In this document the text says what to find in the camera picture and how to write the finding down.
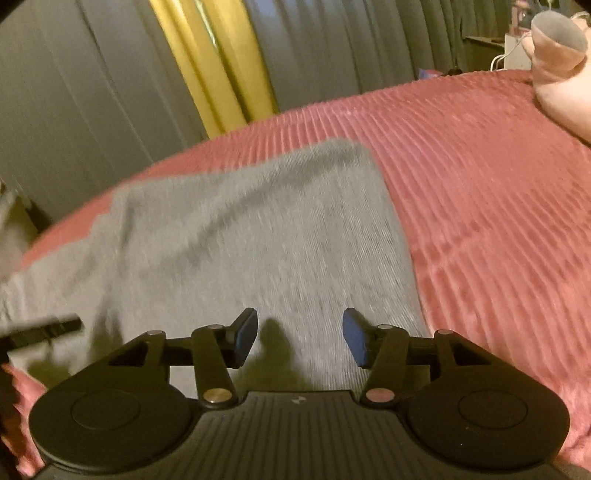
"curtain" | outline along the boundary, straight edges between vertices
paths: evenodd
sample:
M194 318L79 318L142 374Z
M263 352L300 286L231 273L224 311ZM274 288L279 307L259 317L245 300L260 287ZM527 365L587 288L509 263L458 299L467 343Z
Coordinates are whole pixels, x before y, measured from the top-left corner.
M207 138L148 0L25 0L0 45L0 178L49 220Z
M462 19L462 37L502 37L511 23L512 0L452 0Z
M281 112L458 64L452 0L244 0Z
M241 0L150 0L209 138L275 113Z

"gray towel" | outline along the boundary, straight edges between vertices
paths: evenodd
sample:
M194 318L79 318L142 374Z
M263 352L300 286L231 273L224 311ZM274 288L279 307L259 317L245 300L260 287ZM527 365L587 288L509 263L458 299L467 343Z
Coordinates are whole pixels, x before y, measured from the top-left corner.
M407 243L382 176L348 141L229 173L145 181L115 194L89 237L4 285L9 328L77 313L83 335L13 356L53 385L151 329L189 336L259 313L233 371L239 391L353 389L365 374L342 338L345 308L428 334ZM171 383L194 395L192 369Z

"white cable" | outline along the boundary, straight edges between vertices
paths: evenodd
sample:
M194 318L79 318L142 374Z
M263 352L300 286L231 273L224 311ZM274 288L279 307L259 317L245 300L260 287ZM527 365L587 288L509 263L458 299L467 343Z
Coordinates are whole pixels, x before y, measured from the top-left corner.
M523 41L523 39L525 37L530 36L530 35L531 35L531 32L524 33L522 36L519 37L519 40L517 40L517 43L513 46L513 48L511 49L511 51L509 53L505 53L505 54L502 54L502 55L497 55L495 58L493 58L492 59L492 62L491 62L491 72L494 72L496 70L495 64L498 61L504 60L509 55L511 55L514 52L514 50L519 46L519 44Z
M535 0L535 3L537 3L538 4L538 7L540 7L540 12L543 12L544 11L544 7L542 7L542 4L541 4L540 0ZM554 0L548 0L548 8L550 10L552 10L552 5L554 5Z

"metal pivot screw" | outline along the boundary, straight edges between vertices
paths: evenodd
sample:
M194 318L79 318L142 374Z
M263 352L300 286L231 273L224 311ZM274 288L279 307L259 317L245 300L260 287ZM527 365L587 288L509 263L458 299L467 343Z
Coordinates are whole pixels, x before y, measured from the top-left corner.
M232 398L232 392L225 388L210 388L203 394L204 400L209 403L223 403Z
M365 398L373 403L388 403L395 397L394 392L387 388L372 388L365 393Z

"bed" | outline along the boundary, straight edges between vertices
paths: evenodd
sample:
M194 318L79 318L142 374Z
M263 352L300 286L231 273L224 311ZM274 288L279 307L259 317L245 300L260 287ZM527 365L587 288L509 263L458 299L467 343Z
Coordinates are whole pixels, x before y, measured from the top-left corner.
M429 329L550 387L561 458L591 468L591 149L536 107L527 72L421 80L319 103L164 160L126 183L227 171L328 138L371 151L404 227ZM116 189L45 233L26 269L82 239Z

